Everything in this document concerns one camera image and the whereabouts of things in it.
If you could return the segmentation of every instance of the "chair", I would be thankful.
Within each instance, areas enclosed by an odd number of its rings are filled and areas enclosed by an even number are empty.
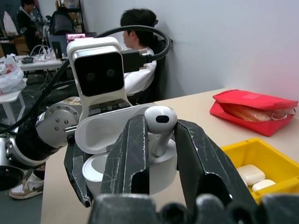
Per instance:
[[[154,44],[151,46],[152,50],[154,51],[155,55],[161,53],[166,47],[165,40],[158,40],[158,37],[155,35]],[[161,92],[159,88],[161,76],[163,73],[163,69],[165,66],[166,57],[161,58],[157,61],[157,67],[155,70],[155,77],[149,88],[145,91],[139,92],[131,97],[128,97],[128,100],[131,104],[146,104],[151,103],[154,101],[161,100]]]

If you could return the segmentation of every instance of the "red pouch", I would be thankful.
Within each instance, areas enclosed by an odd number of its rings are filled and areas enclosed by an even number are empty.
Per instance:
[[[266,136],[273,135],[278,129],[288,124],[294,115],[285,119],[271,120],[266,122],[246,121],[226,113],[221,107],[221,104],[245,105],[262,110],[279,110],[298,106],[298,101],[241,90],[224,91],[213,96],[213,98],[216,100],[216,102],[210,110],[212,115],[229,120]]]

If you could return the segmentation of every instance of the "shoe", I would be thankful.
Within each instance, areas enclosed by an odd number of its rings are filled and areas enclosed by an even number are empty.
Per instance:
[[[9,196],[15,199],[27,199],[43,193],[44,180],[38,178],[34,173],[22,184],[10,189]]]

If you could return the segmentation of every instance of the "person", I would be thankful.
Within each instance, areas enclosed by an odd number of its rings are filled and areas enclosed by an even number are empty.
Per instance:
[[[121,16],[121,26],[144,25],[154,27],[157,17],[149,9],[133,8],[125,11]],[[146,55],[154,55],[151,45],[154,34],[147,31],[130,30],[123,33],[123,39],[128,49],[147,50]],[[145,91],[154,80],[157,62],[146,64],[146,68],[140,71],[125,73],[125,89],[128,97],[132,97]]]
[[[66,35],[75,33],[75,23],[68,14],[66,7],[58,7],[50,21],[50,33],[52,35]]]
[[[17,22],[21,34],[25,36],[25,42],[31,52],[35,46],[41,45],[42,40],[34,24],[34,17],[30,15],[34,11],[34,0],[21,0],[21,11],[17,14]]]

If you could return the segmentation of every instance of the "earbud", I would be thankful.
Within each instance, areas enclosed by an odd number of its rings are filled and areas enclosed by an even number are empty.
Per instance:
[[[159,134],[156,144],[152,146],[154,157],[161,157],[167,150],[167,144],[177,124],[178,117],[173,109],[167,106],[152,106],[144,112],[148,131]]]

